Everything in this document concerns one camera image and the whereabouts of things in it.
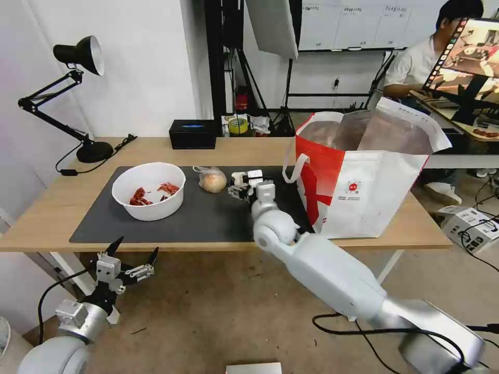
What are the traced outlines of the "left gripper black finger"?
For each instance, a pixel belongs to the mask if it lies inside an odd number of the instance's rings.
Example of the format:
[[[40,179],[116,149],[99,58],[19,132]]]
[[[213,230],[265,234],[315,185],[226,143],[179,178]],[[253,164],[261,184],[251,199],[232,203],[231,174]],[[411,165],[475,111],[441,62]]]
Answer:
[[[154,264],[157,260],[159,247],[156,247],[148,257],[145,264],[125,271],[126,282],[140,282],[154,275]]]
[[[124,236],[119,237],[116,241],[112,242],[105,251],[97,254],[99,261],[116,260],[115,253],[117,252]]]

